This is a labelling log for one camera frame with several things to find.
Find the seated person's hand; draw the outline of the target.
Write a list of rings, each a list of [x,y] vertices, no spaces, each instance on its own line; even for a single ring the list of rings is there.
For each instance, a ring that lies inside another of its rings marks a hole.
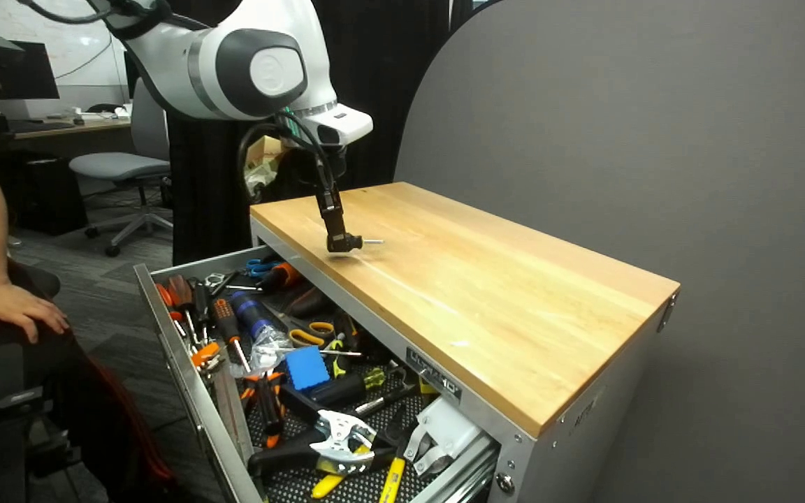
[[[11,281],[0,281],[0,321],[13,326],[29,344],[36,344],[41,330],[57,336],[69,330],[68,315],[53,301]]]

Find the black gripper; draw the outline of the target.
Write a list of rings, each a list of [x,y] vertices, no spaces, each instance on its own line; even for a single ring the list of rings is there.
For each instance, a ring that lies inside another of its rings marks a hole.
[[[283,170],[296,192],[311,192],[324,209],[322,221],[329,235],[346,231],[342,216],[339,178],[343,172],[346,150],[342,146],[296,146],[286,153]]]

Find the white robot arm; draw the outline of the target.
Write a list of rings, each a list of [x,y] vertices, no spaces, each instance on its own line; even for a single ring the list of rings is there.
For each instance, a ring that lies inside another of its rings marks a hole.
[[[20,3],[64,24],[103,23],[176,115],[283,125],[315,157],[327,248],[363,246],[343,223],[336,172],[346,147],[371,132],[371,118],[336,94],[314,0],[238,0],[219,24],[173,13],[167,0],[83,0],[83,19]]]

